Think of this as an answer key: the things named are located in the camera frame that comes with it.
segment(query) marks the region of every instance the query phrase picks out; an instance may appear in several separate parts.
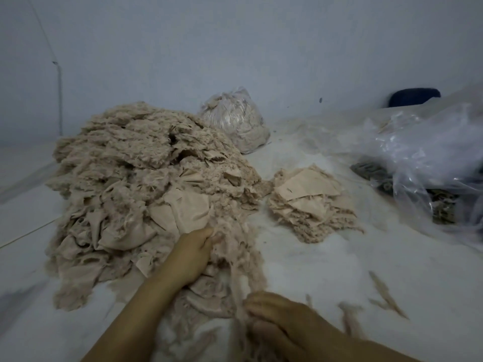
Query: plastic bag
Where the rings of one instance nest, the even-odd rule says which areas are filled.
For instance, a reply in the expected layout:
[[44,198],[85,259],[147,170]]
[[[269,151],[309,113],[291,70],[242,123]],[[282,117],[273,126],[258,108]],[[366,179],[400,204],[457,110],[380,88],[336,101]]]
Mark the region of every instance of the plastic bag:
[[270,138],[270,130],[245,88],[213,95],[198,115],[210,127],[224,131],[241,153],[253,152]]
[[362,163],[353,170],[392,194],[417,230],[437,236],[441,228],[434,223],[442,223],[444,230],[472,237],[471,242],[482,239],[483,121],[479,112],[478,104],[462,103],[425,119],[403,110],[382,126],[367,120],[353,146]]

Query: wrapped item in plastic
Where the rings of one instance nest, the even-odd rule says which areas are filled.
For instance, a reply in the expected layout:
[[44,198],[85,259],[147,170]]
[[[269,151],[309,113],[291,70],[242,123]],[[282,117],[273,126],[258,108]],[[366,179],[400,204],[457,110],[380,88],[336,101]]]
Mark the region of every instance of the wrapped item in plastic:
[[270,138],[270,130],[245,88],[213,95],[198,115],[210,127],[224,131],[241,153],[253,152]]
[[429,118],[399,112],[383,126],[366,121],[352,170],[394,196],[419,231],[435,223],[465,241],[483,239],[483,121],[479,104],[456,104]]

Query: white wall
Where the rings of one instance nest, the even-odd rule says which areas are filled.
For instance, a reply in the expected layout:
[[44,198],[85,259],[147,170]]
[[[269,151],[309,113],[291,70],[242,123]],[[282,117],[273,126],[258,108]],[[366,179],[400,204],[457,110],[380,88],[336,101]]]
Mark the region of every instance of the white wall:
[[57,70],[27,0],[0,0],[0,146],[57,136]]
[[483,0],[33,3],[64,71],[67,133],[116,104],[196,112],[238,85],[270,121],[483,79]]

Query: table surface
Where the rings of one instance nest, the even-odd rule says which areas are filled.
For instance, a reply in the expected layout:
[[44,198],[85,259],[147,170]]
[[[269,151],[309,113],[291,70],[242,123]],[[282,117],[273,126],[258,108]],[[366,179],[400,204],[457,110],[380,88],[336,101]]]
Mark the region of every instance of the table surface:
[[[339,167],[309,142],[314,135],[303,121],[275,127],[270,143],[247,155],[259,174],[269,179],[281,167],[293,169],[312,163],[340,174]],[[28,160],[48,164],[22,149],[21,168],[28,175]],[[14,165],[15,161],[2,161]],[[344,178],[350,174],[343,173]],[[9,185],[13,178],[3,176]],[[323,243],[303,244],[289,227],[277,223],[265,204],[250,216],[259,228],[257,245],[265,259],[269,290],[295,301],[311,295],[314,308],[341,328],[338,304],[361,305],[358,319],[369,339],[424,361],[475,361],[483,355],[483,274],[480,253],[464,245],[430,238],[401,222],[390,201],[366,183],[348,178],[365,233],[343,231]],[[44,186],[29,189],[0,205],[0,245],[37,229],[62,213],[63,201]],[[98,285],[86,307],[72,312],[54,310],[52,295],[57,279],[44,273],[44,250],[55,230],[50,223],[0,249],[0,354],[3,361],[79,360],[99,338],[123,305],[105,284]],[[369,277],[374,271],[409,320],[369,303],[380,299]],[[230,321],[213,321],[230,329]],[[201,360],[226,360],[229,333],[219,333],[216,346]]]

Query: cable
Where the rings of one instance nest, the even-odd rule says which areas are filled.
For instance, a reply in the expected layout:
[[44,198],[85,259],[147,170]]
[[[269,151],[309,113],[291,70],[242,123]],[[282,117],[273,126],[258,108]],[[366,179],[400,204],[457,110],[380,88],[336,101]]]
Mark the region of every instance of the cable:
[[50,55],[52,58],[52,63],[56,65],[57,67],[57,99],[58,99],[58,134],[60,137],[64,135],[64,99],[63,99],[63,94],[62,94],[62,68],[60,67],[59,61],[57,59],[57,56],[54,52],[54,49],[52,48],[52,44],[50,43],[49,37],[47,36],[47,33],[45,32],[44,26],[42,25],[42,22],[40,21],[39,14],[37,13],[37,10],[33,6],[32,0],[27,0],[28,4],[32,8],[32,11],[35,15],[35,18],[37,19],[37,22],[39,23],[40,30],[42,30],[42,34],[44,35],[45,41],[47,42],[47,46],[50,51]]
[[16,242],[17,240],[20,240],[22,237],[26,237],[27,235],[30,235],[30,234],[34,233],[35,231],[40,230],[40,229],[42,229],[43,227],[45,227],[47,225],[50,225],[51,223],[57,221],[59,218],[60,217],[57,217],[57,219],[53,219],[52,221],[49,221],[49,222],[43,224],[42,226],[37,227],[35,230],[29,231],[28,233],[23,234],[22,236],[19,236],[19,237],[15,238],[15,239],[9,240],[6,243],[1,244],[0,245],[0,249],[5,248],[7,245],[10,245],[11,243]]

